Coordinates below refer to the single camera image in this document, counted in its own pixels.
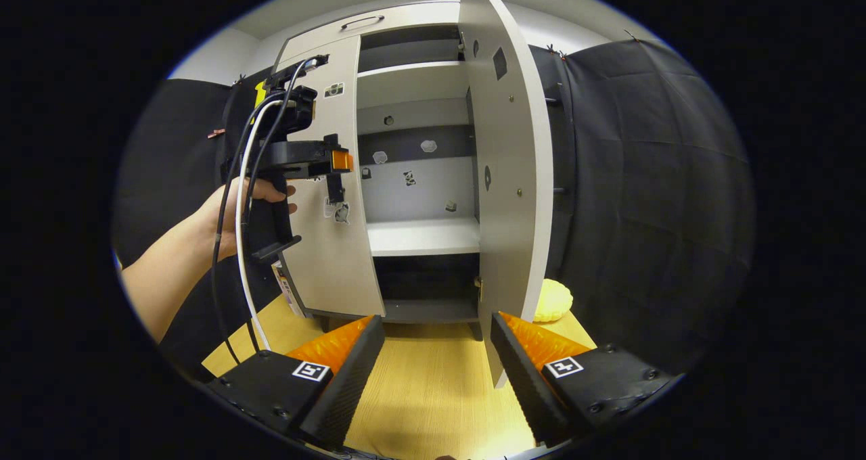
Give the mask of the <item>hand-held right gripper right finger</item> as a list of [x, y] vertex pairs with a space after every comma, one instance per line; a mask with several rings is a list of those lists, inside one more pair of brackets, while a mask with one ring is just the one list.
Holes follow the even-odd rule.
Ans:
[[490, 338], [533, 438], [553, 447], [610, 434], [677, 385], [624, 347], [590, 348], [495, 312]]

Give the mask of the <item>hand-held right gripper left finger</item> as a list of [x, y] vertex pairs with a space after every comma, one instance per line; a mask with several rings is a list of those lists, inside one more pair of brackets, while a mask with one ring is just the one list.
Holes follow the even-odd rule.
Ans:
[[289, 353], [262, 350], [207, 383], [208, 395], [272, 434], [341, 447], [384, 345], [369, 315]]

